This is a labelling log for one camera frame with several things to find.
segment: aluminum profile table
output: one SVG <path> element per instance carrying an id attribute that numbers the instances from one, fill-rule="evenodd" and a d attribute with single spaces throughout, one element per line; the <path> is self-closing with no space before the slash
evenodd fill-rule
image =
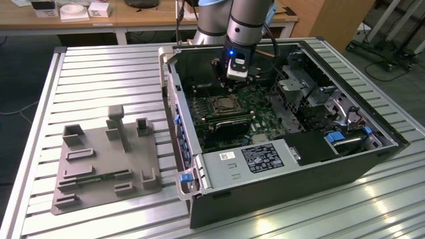
<path id="1" fill-rule="evenodd" d="M 303 38 L 412 142 L 354 183 L 196 230 L 177 198 L 177 171 L 161 99 L 164 44 L 75 47 L 53 55 L 0 238 L 421 238 L 425 236 L 425 129 L 330 45 Z M 63 126 L 104 126 L 109 105 L 124 122 L 155 124 L 163 191 L 53 216 Z"/>

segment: motherboard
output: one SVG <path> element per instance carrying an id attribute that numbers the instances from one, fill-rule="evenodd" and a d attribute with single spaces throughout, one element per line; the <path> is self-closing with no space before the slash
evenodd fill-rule
<path id="1" fill-rule="evenodd" d="M 251 86 L 235 94 L 217 90 L 223 91 L 197 89 L 188 98 L 203 152 L 247 146 L 285 135 L 265 87 Z"/>

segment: power supply label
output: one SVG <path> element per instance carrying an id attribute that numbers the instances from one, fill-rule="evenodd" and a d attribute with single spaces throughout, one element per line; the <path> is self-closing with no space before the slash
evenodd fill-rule
<path id="1" fill-rule="evenodd" d="M 241 150 L 252 173 L 259 173 L 284 166 L 273 144 L 265 144 Z"/>

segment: caster wheel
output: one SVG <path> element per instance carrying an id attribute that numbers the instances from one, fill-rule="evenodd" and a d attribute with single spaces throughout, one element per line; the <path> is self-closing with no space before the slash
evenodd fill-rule
<path id="1" fill-rule="evenodd" d="M 410 70 L 412 70 L 412 68 L 413 68 L 413 65 L 412 65 L 412 64 L 409 64 L 409 65 L 406 65 L 405 70 L 406 70 L 406 71 L 410 71 Z"/>
<path id="2" fill-rule="evenodd" d="M 354 45 L 353 44 L 349 44 L 348 46 L 346 46 L 346 51 L 353 51 L 354 50 Z"/>
<path id="3" fill-rule="evenodd" d="M 390 71 L 393 71 L 393 69 L 394 69 L 394 66 L 393 66 L 392 64 L 388 64 L 385 70 L 386 70 L 388 72 L 390 72 Z"/>

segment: blue clip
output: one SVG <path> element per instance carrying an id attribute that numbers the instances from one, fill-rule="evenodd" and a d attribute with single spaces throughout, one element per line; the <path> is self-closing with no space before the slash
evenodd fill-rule
<path id="1" fill-rule="evenodd" d="M 364 132 L 365 132 L 366 136 L 369 136 L 372 134 L 372 129 L 369 128 L 369 126 L 364 127 Z"/>
<path id="2" fill-rule="evenodd" d="M 193 182 L 193 175 L 192 173 L 185 173 L 180 175 L 180 182 L 181 183 L 191 183 Z"/>
<path id="3" fill-rule="evenodd" d="M 336 142 L 336 141 L 341 141 L 345 139 L 344 135 L 341 134 L 341 132 L 336 131 L 332 132 L 326 135 L 326 138 L 329 140 L 330 143 Z"/>
<path id="4" fill-rule="evenodd" d="M 345 123 L 340 123 L 338 121 L 333 121 L 333 123 L 336 123 L 336 124 L 338 124 L 338 125 L 341 125 L 341 126 L 346 126 Z"/>
<path id="5" fill-rule="evenodd" d="M 177 124 L 180 122 L 180 115 L 176 115 L 175 117 L 175 124 Z"/>

